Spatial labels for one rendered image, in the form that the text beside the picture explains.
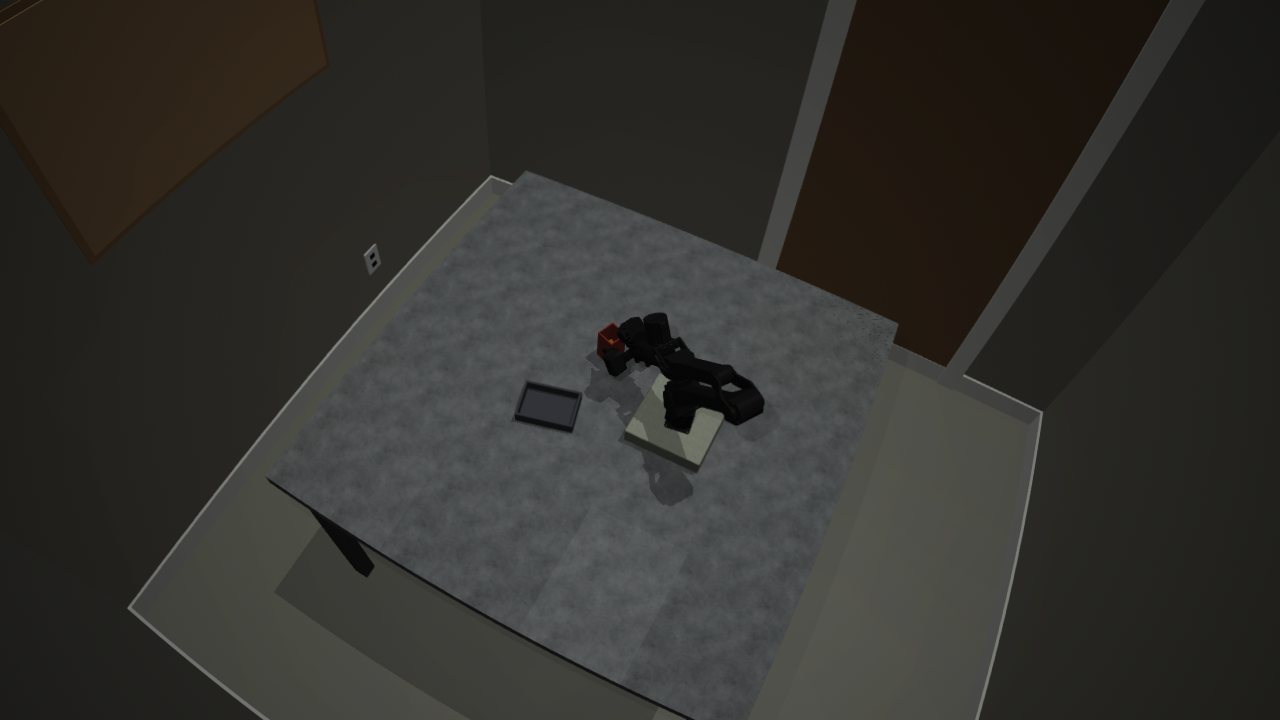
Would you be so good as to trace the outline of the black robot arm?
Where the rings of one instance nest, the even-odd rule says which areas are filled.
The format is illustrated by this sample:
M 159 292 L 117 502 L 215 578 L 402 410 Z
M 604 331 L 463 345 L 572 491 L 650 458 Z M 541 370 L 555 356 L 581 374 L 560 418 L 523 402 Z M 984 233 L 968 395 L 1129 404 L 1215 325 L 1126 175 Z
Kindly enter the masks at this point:
M 652 313 L 643 320 L 640 316 L 632 316 L 620 325 L 617 334 L 628 348 L 637 348 L 646 340 L 650 345 L 646 348 L 646 361 L 659 366 L 662 374 L 669 379 L 663 391 L 666 428 L 689 436 L 699 407 L 722 413 L 724 420 L 733 425 L 763 413 L 764 398 L 753 380 L 739 375 L 730 364 L 722 365 L 695 357 L 681 337 L 671 337 L 666 313 Z M 681 350 L 676 352 L 675 348 L 678 347 Z M 700 386 L 699 382 L 713 388 Z M 728 383 L 740 389 L 735 392 L 722 389 Z

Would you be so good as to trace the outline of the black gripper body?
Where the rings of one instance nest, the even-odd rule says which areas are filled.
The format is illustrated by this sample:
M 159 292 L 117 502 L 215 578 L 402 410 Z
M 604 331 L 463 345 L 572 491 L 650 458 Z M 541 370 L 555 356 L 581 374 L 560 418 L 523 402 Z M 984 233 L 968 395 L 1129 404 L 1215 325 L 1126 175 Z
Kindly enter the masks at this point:
M 643 341 L 640 347 L 628 348 L 627 351 L 625 351 L 625 354 L 621 354 L 620 348 L 611 348 L 611 351 L 603 355 L 603 360 L 605 363 L 607 370 L 609 372 L 609 375 L 617 377 L 622 372 L 625 372 L 627 369 L 626 363 L 628 363 L 628 360 L 631 360 L 632 357 L 635 363 L 643 361 L 645 363 L 646 366 L 652 366 L 652 364 L 646 361 L 646 348 L 649 346 L 650 345 L 648 345 L 645 340 Z

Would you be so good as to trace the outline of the red square cup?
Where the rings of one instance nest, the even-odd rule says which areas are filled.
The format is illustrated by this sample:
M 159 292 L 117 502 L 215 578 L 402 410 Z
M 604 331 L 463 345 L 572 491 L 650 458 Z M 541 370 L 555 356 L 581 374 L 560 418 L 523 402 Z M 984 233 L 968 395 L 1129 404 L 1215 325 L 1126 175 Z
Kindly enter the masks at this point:
M 620 348 L 621 354 L 625 354 L 625 342 L 622 343 L 620 341 L 620 337 L 617 334 L 618 331 L 620 331 L 620 327 L 616 325 L 612 322 L 609 325 L 605 325 L 604 329 L 602 329 L 602 331 L 598 332 L 596 355 L 599 357 L 603 359 L 603 355 L 604 355 L 603 351 L 602 351 L 602 348 L 613 348 L 614 347 L 614 348 Z M 611 343 L 609 340 L 613 340 L 614 342 Z

